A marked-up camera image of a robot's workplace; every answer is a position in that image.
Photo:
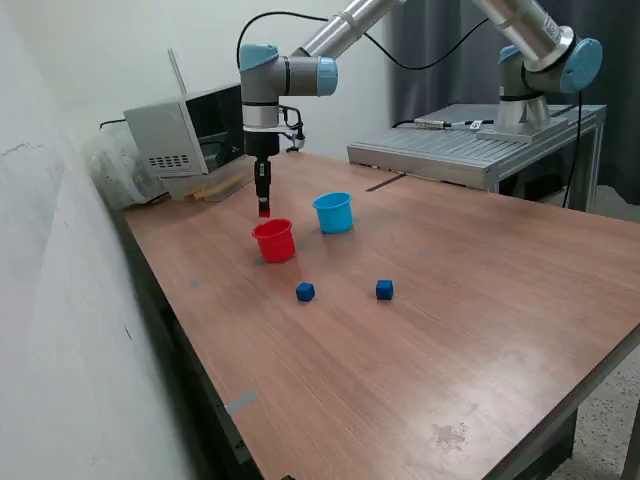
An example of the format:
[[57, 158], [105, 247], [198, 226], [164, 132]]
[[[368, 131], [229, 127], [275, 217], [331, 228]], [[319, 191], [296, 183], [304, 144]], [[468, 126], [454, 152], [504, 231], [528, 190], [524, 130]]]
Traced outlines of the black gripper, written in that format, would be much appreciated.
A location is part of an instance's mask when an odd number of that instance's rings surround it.
[[269, 131], [243, 131], [245, 154], [254, 162], [254, 183], [258, 198], [258, 215], [270, 215], [271, 163], [266, 160], [280, 152], [279, 134]]

